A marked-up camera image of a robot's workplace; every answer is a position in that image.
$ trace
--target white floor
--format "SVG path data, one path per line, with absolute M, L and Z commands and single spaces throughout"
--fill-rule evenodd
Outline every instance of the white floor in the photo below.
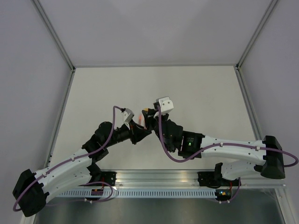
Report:
M 112 121 L 114 105 L 130 108 L 135 121 L 143 108 L 169 96 L 170 119 L 186 131 L 222 139 L 254 140 L 232 66 L 79 68 L 71 86 L 51 164 L 77 151 L 103 121 Z M 117 126 L 121 113 L 117 112 Z M 211 169 L 222 158 L 175 163 L 156 135 L 132 145 L 128 140 L 108 148 L 101 169 Z

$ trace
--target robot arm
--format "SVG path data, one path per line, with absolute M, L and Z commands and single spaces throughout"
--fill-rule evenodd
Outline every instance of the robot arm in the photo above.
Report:
M 88 182 L 100 181 L 102 171 L 95 162 L 103 159 L 109 153 L 107 147 L 128 139 L 136 144 L 152 131 L 162 139 L 161 143 L 166 153 L 175 152 L 177 149 L 178 155 L 185 158 L 183 161 L 194 157 L 237 159 L 232 163 L 216 164 L 215 179 L 232 181 L 237 177 L 257 172 L 267 178 L 283 179 L 285 177 L 281 153 L 260 150 L 262 147 L 281 150 L 275 137 L 266 136 L 264 141 L 239 142 L 187 132 L 183 130 L 182 126 L 178 126 L 168 119 L 169 112 L 173 109 L 173 103 L 169 97 L 158 99 L 154 106 L 154 109 L 142 111 L 144 126 L 132 120 L 134 114 L 130 109 L 120 108 L 124 123 L 120 128 L 113 130 L 112 123 L 103 122 L 90 140 L 82 146 L 82 149 L 79 149 L 62 164 L 47 167 L 35 173 L 29 169 L 21 173 L 13 195 L 24 215 L 28 217 L 36 214 L 51 199 L 68 189 Z M 162 129 L 159 129 L 159 122 L 161 122 Z

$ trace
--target metal frame edge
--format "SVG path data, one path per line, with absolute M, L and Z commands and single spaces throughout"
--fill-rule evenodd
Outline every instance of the metal frame edge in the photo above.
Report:
M 31 0 L 33 6 L 36 8 L 40 18 L 42 19 L 42 21 L 44 22 L 50 36 L 52 37 L 53 41 L 55 42 L 61 56 L 63 57 L 63 59 L 65 60 L 65 62 L 67 63 L 67 65 L 70 67 L 70 69 L 72 71 L 75 70 L 75 66 L 73 65 L 73 63 L 71 62 L 71 59 L 69 57 L 69 55 L 67 54 L 63 44 L 60 41 L 60 38 L 58 37 L 49 17 L 47 16 L 42 4 L 40 3 L 39 0 Z
M 239 83 L 239 86 L 240 86 L 240 90 L 241 90 L 241 93 L 242 93 L 242 96 L 243 96 L 243 99 L 244 99 L 244 103 L 245 103 L 245 106 L 246 106 L 246 110 L 247 110 L 247 113 L 248 113 L 248 116 L 249 116 L 249 120 L 250 120 L 250 123 L 251 123 L 251 126 L 252 126 L 254 136 L 255 136 L 256 140 L 261 140 L 263 138 L 263 133 L 262 133 L 261 127 L 258 123 L 257 116 L 256 116 L 256 113 L 255 113 L 254 107 L 252 105 L 250 96 L 248 94 L 248 89 L 247 89 L 247 86 L 245 84 L 244 77 L 243 77 L 240 69 L 237 66 L 235 66 L 234 69 L 235 69 L 235 74 L 237 76 L 237 80 L 238 80 L 238 83 Z
M 251 36 L 251 39 L 249 40 L 249 43 L 247 44 L 245 50 L 243 51 L 239 62 L 237 63 L 237 67 L 241 67 L 244 63 L 248 53 L 250 52 L 251 48 L 253 47 L 254 43 L 256 42 L 258 36 L 261 34 L 261 31 L 263 30 L 266 22 L 269 20 L 270 16 L 274 12 L 275 7 L 279 3 L 279 0 L 271 0 L 269 3 L 265 13 L 263 14 L 257 28 L 255 29 L 253 35 Z
M 192 67 L 192 66 L 234 66 L 234 63 L 213 64 L 213 63 L 143 63 L 143 64 L 99 64 L 99 65 L 78 65 L 76 68 L 127 68 L 127 67 Z
M 278 204 L 286 224 L 299 224 L 299 218 L 294 209 L 291 195 L 287 189 L 275 189 Z
M 55 123 L 55 128 L 54 128 L 53 134 L 51 136 L 50 145 L 49 145 L 48 153 L 47 153 L 48 156 L 47 156 L 47 159 L 45 161 L 44 167 L 48 166 L 48 164 L 50 162 L 50 158 L 51 158 L 53 150 L 54 150 L 54 147 L 55 147 L 55 143 L 56 143 L 57 136 L 58 136 L 58 133 L 59 133 L 59 129 L 60 129 L 61 121 L 62 121 L 62 118 L 63 118 L 64 110 L 65 110 L 65 107 L 66 107 L 67 99 L 68 99 L 69 94 L 70 94 L 71 84 L 72 84 L 73 79 L 74 79 L 75 71 L 76 70 L 71 71 L 67 88 L 64 91 L 64 99 L 63 99 L 63 101 L 61 103 L 61 106 L 59 108 L 59 114 L 58 114 L 58 117 L 57 117 L 57 120 L 56 120 L 56 123 Z

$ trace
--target white wall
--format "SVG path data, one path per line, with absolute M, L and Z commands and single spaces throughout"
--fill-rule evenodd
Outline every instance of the white wall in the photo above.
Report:
M 45 162 L 70 70 L 29 0 L 0 10 L 0 222 L 16 224 L 14 185 Z
M 41 0 L 75 66 L 236 64 L 270 0 Z
M 280 1 L 250 52 L 242 72 L 263 133 L 299 156 L 299 1 Z M 299 166 L 286 168 L 299 211 Z

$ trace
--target metal bracket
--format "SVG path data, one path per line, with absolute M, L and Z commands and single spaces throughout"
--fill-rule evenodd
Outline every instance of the metal bracket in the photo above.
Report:
M 99 198 L 93 194 L 96 188 L 75 188 L 57 197 Z M 114 189 L 112 198 L 216 198 L 214 189 Z M 110 195 L 111 189 L 105 187 L 101 197 Z
M 229 181 L 223 179 L 222 177 L 215 179 L 215 172 L 214 171 L 202 171 L 198 172 L 198 182 L 201 187 L 212 187 L 212 188 L 219 188 L 219 187 L 228 187 L 230 183 L 233 186 L 239 185 L 239 180 Z
M 101 177 L 104 179 L 104 182 L 110 184 L 112 187 L 115 186 L 116 172 L 105 171 L 102 172 Z
M 134 117 L 134 113 L 133 111 L 131 111 L 130 109 L 126 108 L 123 112 L 122 112 L 122 120 L 123 123 L 128 127 L 128 129 L 130 129 L 130 121 L 133 119 Z

